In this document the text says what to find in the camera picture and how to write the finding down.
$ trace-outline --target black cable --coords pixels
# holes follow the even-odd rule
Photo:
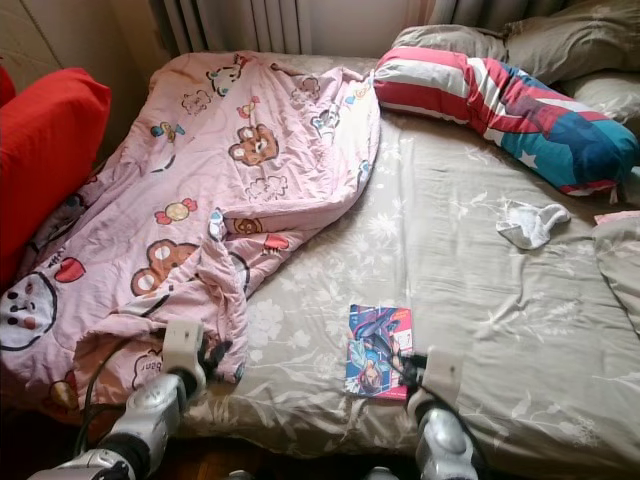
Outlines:
[[[73,448],[74,457],[84,453],[87,446],[87,435],[89,432],[89,426],[91,425],[91,422],[93,422],[93,420],[98,415],[100,415],[101,413],[107,410],[123,410],[124,408],[124,405],[97,404],[97,405],[94,405],[94,407],[99,407],[99,408],[96,412],[93,412],[92,405],[91,405],[91,397],[93,395],[93,386],[95,385],[96,380],[102,373],[102,370],[104,370],[104,367],[107,365],[107,362],[109,361],[109,359],[113,357],[116,354],[116,352],[122,350],[124,346],[130,341],[131,341],[131,338],[123,338],[122,340],[120,340],[115,345],[115,347],[113,347],[111,352],[109,352],[109,355],[106,356],[106,358],[102,361],[102,363],[98,365],[98,368],[96,368],[96,371],[93,372],[93,375],[89,380],[89,385],[87,386],[87,393],[84,398],[84,412],[83,412],[83,418],[82,418],[82,426],[80,427],[80,431],[78,432],[76,443]]]
[[[451,405],[449,405],[449,403],[444,398],[442,398],[436,392],[434,392],[430,388],[425,387],[424,385],[422,385],[422,383],[418,383],[418,381],[416,379],[413,379],[413,378],[409,377],[405,372],[403,372],[398,367],[393,365],[393,363],[389,362],[389,365],[396,372],[398,372],[400,375],[402,375],[402,378],[404,379],[405,384],[407,386],[421,388],[422,390],[424,390],[424,392],[427,395],[431,395],[433,398],[435,398],[435,403],[441,404],[441,406],[444,407],[445,410],[447,410],[454,417],[456,417],[456,420],[458,420],[458,423],[460,424],[460,427],[462,428],[464,433],[467,434],[467,436],[471,440],[471,444],[473,445],[473,448],[475,449],[476,452],[478,452],[478,455],[480,456],[480,460],[482,461],[482,469],[483,469],[483,473],[484,473],[485,478],[490,478],[489,462],[487,461],[487,457],[485,456],[484,451],[480,447],[480,442],[478,441],[477,437],[473,434],[471,429],[467,426],[467,424],[464,421],[464,419],[462,418],[462,416]]]

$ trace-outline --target wooden floor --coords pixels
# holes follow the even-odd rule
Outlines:
[[[75,427],[61,425],[39,414],[21,413],[3,418],[0,478],[26,480],[37,471],[69,460],[77,432]],[[218,480],[233,470],[242,469],[254,474],[270,472],[270,476],[261,476],[260,480],[360,480],[376,465],[389,467],[400,480],[419,478],[412,458],[337,455],[299,460],[227,438],[170,441],[162,466],[152,478]],[[515,477],[494,474],[493,479],[515,480]]]

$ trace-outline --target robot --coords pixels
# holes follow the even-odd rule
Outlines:
[[[98,445],[29,480],[143,480],[160,466],[167,441],[180,425],[190,400],[205,388],[231,342],[217,345],[206,359],[202,325],[174,320],[167,325],[161,373],[131,394],[125,413]],[[478,480],[486,467],[482,452],[464,422],[449,406],[457,396],[462,357],[431,349],[427,356],[402,358],[408,386],[407,413],[420,440],[416,462],[423,480]],[[484,465],[478,470],[480,455]],[[245,471],[228,480],[253,480]],[[397,480],[374,468],[366,480]]]

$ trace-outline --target pink blanket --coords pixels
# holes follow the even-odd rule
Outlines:
[[[371,78],[295,72],[268,55],[198,53],[156,72],[104,169],[43,225],[0,303],[5,400],[69,418],[122,338],[92,401],[122,402],[161,365],[173,318],[247,347],[246,296],[358,198],[379,111]]]

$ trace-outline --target bedsheet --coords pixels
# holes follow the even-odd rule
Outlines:
[[[231,340],[244,370],[246,295],[358,198],[378,148],[372,77],[269,55],[198,53],[153,75],[105,168],[45,222],[0,303],[2,394],[74,415],[120,403],[159,371],[171,319]]]
[[[310,71],[375,60],[283,57]],[[496,231],[509,202],[560,203],[539,250]],[[185,435],[233,435],[298,456],[413,454],[402,405],[344,393],[349,305],[413,310],[418,351],[465,353],[457,406],[491,464],[533,478],[635,478],[640,339],[602,278],[594,215],[457,125],[382,113],[370,182],[248,300],[242,381],[214,386]]]

